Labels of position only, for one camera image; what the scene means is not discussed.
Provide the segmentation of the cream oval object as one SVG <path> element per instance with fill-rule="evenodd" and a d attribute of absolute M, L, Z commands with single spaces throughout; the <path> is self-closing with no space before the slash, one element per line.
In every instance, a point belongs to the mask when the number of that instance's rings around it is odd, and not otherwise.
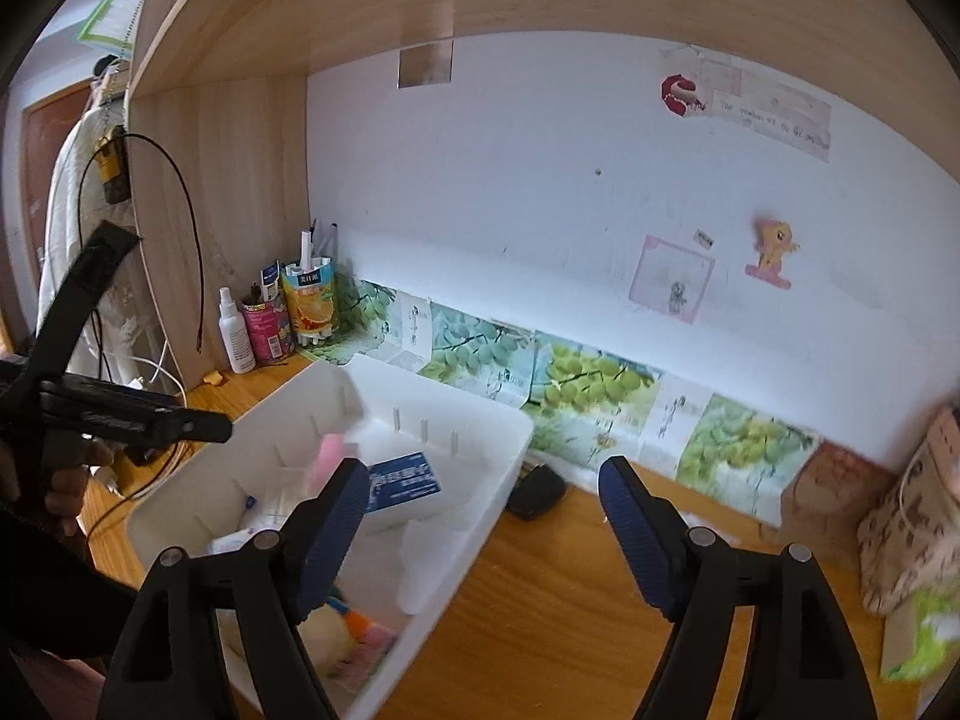
<path fill-rule="evenodd" d="M 299 637 L 309 661 L 320 676 L 334 674 L 352 658 L 356 640 L 348 631 L 345 616 L 324 605 L 309 614 L 298 626 Z"/>

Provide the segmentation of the blue label floss box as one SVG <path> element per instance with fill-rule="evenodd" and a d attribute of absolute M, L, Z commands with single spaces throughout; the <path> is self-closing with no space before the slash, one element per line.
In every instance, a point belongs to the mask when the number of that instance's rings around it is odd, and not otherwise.
<path fill-rule="evenodd" d="M 380 461 L 368 468 L 370 497 L 368 514 L 387 511 L 423 497 L 441 493 L 438 476 L 421 452 Z"/>

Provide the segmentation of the black usb charger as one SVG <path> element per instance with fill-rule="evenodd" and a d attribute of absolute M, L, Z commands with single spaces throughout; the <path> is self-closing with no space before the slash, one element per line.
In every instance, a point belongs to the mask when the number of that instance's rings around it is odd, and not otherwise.
<path fill-rule="evenodd" d="M 568 485 L 546 463 L 524 463 L 506 502 L 506 511 L 524 522 L 550 512 L 565 497 Z"/>

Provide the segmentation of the white plastic storage bin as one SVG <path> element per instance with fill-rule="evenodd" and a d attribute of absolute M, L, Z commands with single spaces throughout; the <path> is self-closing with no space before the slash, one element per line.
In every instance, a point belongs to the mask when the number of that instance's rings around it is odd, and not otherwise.
<path fill-rule="evenodd" d="M 505 507 L 532 437 L 511 406 L 356 356 L 314 362 L 200 449 L 127 520 L 144 566 L 179 546 L 235 550 L 311 499 L 326 437 L 342 437 L 332 520 L 331 598 L 302 624 L 343 718 L 374 717 L 443 616 Z"/>

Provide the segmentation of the grape pattern paper boxes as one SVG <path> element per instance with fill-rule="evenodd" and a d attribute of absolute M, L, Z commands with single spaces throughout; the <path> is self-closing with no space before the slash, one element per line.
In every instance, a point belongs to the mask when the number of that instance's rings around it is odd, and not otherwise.
<path fill-rule="evenodd" d="M 540 330 L 337 273 L 335 332 L 309 356 L 379 359 L 524 411 L 530 448 L 587 486 L 623 455 L 768 525 L 822 440 L 709 388 Z"/>

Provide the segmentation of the brown cardboard picture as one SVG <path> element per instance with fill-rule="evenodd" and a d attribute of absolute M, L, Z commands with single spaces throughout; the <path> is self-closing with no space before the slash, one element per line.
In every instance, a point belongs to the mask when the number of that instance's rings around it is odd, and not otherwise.
<path fill-rule="evenodd" d="M 854 553 L 857 525 L 894 481 L 889 470 L 824 440 L 782 491 L 778 533 L 816 553 Z"/>

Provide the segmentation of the pink pen can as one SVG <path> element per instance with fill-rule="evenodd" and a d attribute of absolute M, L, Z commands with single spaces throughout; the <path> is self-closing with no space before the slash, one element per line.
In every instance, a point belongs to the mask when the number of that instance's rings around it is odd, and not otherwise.
<path fill-rule="evenodd" d="M 293 353 L 295 335 L 285 299 L 281 296 L 262 299 L 256 294 L 247 294 L 242 298 L 241 312 L 257 361 L 270 364 Z"/>

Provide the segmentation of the white spray bottle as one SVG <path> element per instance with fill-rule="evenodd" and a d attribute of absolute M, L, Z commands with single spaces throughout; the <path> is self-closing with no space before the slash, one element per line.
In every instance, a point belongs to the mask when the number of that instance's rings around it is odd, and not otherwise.
<path fill-rule="evenodd" d="M 220 289 L 218 309 L 220 309 L 218 327 L 220 327 L 224 351 L 228 356 L 229 367 L 238 376 L 247 374 L 256 367 L 256 355 L 252 351 L 251 340 L 249 340 L 249 333 L 247 333 L 242 312 L 239 310 L 228 286 L 223 286 Z"/>

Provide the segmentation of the patterned beige tote bag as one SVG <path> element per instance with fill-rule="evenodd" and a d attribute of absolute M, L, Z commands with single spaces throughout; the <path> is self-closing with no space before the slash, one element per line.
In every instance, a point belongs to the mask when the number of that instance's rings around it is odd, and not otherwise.
<path fill-rule="evenodd" d="M 862 605 L 887 616 L 958 580 L 958 406 L 944 406 L 893 488 L 859 523 Z"/>

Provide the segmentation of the yellow hanging device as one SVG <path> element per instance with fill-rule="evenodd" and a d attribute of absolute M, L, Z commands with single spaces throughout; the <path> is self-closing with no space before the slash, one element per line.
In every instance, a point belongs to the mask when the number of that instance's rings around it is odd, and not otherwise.
<path fill-rule="evenodd" d="M 99 138 L 94 147 L 94 164 L 98 166 L 99 181 L 103 184 L 104 201 L 108 205 L 128 202 L 132 197 L 128 175 L 127 130 L 114 125 Z"/>

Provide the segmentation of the pink framed sticker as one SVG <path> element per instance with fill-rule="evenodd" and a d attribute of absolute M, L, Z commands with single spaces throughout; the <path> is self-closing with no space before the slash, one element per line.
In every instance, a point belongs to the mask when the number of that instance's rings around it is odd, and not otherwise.
<path fill-rule="evenodd" d="M 628 299 L 644 309 L 692 325 L 715 265 L 713 257 L 647 236 Z"/>

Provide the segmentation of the green tissue pack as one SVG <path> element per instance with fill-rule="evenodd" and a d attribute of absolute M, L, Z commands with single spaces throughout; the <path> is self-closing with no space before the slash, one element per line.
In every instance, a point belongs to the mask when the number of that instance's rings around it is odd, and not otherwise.
<path fill-rule="evenodd" d="M 923 681 L 958 647 L 958 595 L 916 590 L 884 622 L 880 678 Z"/>

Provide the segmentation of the yellow pony sticker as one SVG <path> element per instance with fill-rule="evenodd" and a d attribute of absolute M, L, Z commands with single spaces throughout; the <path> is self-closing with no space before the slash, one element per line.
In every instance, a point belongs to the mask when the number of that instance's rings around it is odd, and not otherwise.
<path fill-rule="evenodd" d="M 784 257 L 799 250 L 799 245 L 794 242 L 793 228 L 786 221 L 760 218 L 755 221 L 755 234 L 757 261 L 743 269 L 745 275 L 778 289 L 793 288 L 793 283 L 781 275 Z"/>

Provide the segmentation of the red character sticker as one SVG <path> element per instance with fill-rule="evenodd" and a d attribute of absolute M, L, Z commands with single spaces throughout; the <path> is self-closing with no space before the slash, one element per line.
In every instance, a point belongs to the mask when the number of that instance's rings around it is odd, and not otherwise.
<path fill-rule="evenodd" d="M 708 93 L 683 73 L 667 75 L 661 82 L 661 101 L 677 117 L 697 117 L 709 112 Z"/>

